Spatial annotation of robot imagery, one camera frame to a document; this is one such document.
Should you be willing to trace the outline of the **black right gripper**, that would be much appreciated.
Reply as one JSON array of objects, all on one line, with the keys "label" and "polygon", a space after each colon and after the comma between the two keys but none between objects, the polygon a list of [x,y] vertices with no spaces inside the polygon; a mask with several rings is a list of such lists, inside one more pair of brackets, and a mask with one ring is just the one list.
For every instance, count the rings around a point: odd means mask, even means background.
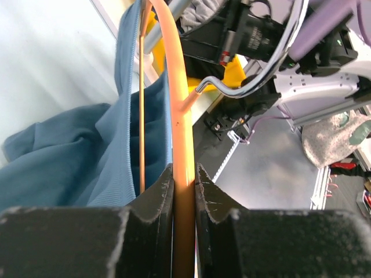
[{"label": "black right gripper", "polygon": [[227,65],[240,54],[268,62],[286,27],[268,14],[256,16],[253,1],[224,1],[206,22],[180,35],[183,54],[213,64]]}]

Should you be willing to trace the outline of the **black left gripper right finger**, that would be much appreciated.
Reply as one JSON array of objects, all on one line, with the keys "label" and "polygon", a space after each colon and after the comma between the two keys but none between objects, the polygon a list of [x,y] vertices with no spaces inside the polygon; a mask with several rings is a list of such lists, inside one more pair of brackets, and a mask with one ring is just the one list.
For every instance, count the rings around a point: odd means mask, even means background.
[{"label": "black left gripper right finger", "polygon": [[370,225],[344,210],[249,210],[201,164],[195,201],[200,277],[369,277]]}]

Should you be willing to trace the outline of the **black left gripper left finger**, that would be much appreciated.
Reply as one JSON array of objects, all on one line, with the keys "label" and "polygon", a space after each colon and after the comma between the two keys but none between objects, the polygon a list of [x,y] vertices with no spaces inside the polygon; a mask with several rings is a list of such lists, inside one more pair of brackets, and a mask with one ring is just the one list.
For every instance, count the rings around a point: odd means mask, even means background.
[{"label": "black left gripper left finger", "polygon": [[123,207],[1,214],[2,277],[169,277],[173,167]]}]

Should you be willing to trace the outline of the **grey tank top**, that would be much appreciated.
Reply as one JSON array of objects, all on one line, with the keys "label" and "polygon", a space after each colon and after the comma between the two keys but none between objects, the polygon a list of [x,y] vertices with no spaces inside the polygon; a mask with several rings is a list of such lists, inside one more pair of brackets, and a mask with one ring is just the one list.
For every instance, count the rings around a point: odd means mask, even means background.
[{"label": "grey tank top", "polygon": [[223,0],[192,0],[180,16],[181,28],[188,32],[201,25],[215,14],[223,3]]}]

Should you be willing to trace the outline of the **orange hanger with metal hook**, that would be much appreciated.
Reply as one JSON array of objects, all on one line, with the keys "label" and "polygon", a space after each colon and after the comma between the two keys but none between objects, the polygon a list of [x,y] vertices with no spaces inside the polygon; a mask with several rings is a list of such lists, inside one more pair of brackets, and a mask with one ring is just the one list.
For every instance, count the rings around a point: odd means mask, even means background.
[{"label": "orange hanger with metal hook", "polygon": [[294,1],[281,40],[265,69],[239,90],[232,90],[220,80],[203,80],[188,91],[186,70],[179,33],[172,12],[164,1],[142,1],[140,6],[139,75],[140,75],[140,192],[144,181],[144,37],[151,10],[155,9],[163,36],[168,67],[170,114],[173,146],[173,255],[172,277],[194,277],[195,270],[195,163],[191,107],[204,88],[212,84],[228,97],[254,93],[275,74],[288,55],[305,18],[308,1]]}]

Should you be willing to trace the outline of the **purple plastic hanger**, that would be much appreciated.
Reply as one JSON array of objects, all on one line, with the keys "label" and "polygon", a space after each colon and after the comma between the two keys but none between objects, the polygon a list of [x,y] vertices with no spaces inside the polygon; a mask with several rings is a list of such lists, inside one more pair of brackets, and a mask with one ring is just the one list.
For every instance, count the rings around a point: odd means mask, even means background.
[{"label": "purple plastic hanger", "polygon": [[309,5],[319,3],[319,6],[310,17],[304,20],[297,37],[289,49],[288,56],[293,61],[301,60],[353,11],[354,5],[361,2],[309,1]]}]

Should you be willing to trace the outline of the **blue tank top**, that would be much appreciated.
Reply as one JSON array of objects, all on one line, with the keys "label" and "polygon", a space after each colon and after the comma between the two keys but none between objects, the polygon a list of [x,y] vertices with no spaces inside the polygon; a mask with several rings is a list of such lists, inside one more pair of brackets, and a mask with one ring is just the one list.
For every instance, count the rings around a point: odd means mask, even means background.
[{"label": "blue tank top", "polygon": [[132,91],[141,3],[123,14],[113,105],[77,107],[5,140],[1,209],[125,206],[139,196],[139,94]]}]

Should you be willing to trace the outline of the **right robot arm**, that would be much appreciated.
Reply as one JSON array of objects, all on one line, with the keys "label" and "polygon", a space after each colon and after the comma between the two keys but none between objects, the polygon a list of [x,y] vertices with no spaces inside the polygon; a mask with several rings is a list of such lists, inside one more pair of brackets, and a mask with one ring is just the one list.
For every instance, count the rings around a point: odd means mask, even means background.
[{"label": "right robot arm", "polygon": [[370,48],[347,27],[351,1],[293,1],[282,23],[259,16],[253,1],[224,1],[205,22],[181,34],[183,53],[223,67],[237,55],[263,68],[229,85],[202,71],[195,92],[214,86],[223,98],[206,123],[232,120],[283,104],[296,125],[370,103]]}]

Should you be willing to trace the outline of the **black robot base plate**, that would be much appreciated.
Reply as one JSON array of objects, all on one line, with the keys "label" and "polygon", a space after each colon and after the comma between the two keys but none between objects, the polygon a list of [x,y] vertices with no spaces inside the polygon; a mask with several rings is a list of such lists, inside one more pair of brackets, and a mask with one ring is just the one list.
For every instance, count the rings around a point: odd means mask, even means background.
[{"label": "black robot base plate", "polygon": [[223,98],[216,107],[208,113],[205,125],[219,140],[228,132],[234,132],[240,141],[247,139],[250,131],[248,121],[264,110],[264,104],[253,101],[252,98]]}]

